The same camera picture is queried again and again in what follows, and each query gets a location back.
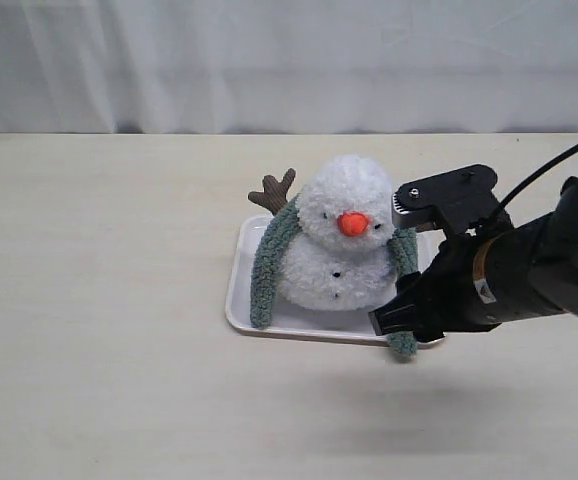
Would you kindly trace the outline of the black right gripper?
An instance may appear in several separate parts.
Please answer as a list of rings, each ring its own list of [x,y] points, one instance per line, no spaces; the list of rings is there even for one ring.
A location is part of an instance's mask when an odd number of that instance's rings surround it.
[[[447,333],[485,333],[494,322],[481,311],[472,264],[478,240],[462,234],[443,241],[429,267],[403,274],[398,296],[368,312],[378,336],[409,331],[420,343]]]

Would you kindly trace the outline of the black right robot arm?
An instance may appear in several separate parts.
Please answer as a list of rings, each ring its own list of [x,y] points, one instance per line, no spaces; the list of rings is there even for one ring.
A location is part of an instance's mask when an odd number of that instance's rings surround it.
[[[445,238],[422,271],[400,277],[396,295],[369,312],[376,334],[411,332],[422,342],[447,333],[560,314],[578,317],[578,177],[555,209],[521,226],[496,213],[495,171],[473,164],[406,183],[393,220]]]

